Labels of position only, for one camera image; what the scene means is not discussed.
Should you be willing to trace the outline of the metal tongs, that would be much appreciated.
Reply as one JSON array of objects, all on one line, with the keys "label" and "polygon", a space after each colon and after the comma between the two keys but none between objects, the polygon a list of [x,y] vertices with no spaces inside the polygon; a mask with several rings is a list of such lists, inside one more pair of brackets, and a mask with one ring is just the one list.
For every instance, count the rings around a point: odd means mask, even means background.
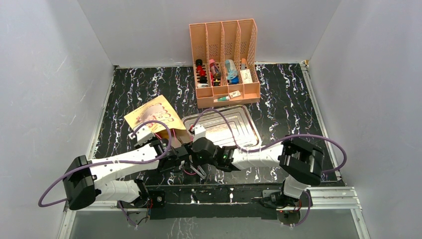
[{"label": "metal tongs", "polygon": [[194,166],[190,163],[189,168],[197,175],[199,175],[201,179],[205,180],[207,178],[207,173],[203,170],[201,166]]}]

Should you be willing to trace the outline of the silver metal tray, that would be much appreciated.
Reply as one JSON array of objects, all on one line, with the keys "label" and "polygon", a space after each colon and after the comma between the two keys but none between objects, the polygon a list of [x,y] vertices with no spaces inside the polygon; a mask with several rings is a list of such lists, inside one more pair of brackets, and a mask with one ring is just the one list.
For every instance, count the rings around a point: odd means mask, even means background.
[{"label": "silver metal tray", "polygon": [[218,111],[206,112],[198,121],[205,128],[207,139],[219,146],[231,146],[235,142],[243,148],[261,146],[261,137],[246,106],[224,107]]}]

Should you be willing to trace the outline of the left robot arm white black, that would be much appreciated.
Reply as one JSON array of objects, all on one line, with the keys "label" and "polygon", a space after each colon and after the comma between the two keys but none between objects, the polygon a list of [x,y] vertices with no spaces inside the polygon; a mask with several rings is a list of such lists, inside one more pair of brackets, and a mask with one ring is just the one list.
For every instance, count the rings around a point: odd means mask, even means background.
[{"label": "left robot arm white black", "polygon": [[166,151],[167,139],[156,139],[135,150],[102,159],[76,157],[63,179],[70,210],[80,210],[95,201],[123,201],[136,207],[148,203],[149,195],[140,180],[124,181],[127,175],[175,169],[189,160],[184,146]]}]

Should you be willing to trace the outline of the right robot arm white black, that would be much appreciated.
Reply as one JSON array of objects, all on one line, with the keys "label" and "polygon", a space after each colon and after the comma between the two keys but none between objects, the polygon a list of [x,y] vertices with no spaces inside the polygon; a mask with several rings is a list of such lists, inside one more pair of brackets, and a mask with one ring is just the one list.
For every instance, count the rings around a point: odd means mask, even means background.
[{"label": "right robot arm white black", "polygon": [[263,196],[259,203],[266,208],[294,207],[307,188],[321,184],[323,151],[298,137],[262,149],[242,150],[235,145],[217,146],[205,137],[192,143],[192,163],[210,164],[224,172],[241,171],[251,167],[279,167],[288,176],[279,192]]}]

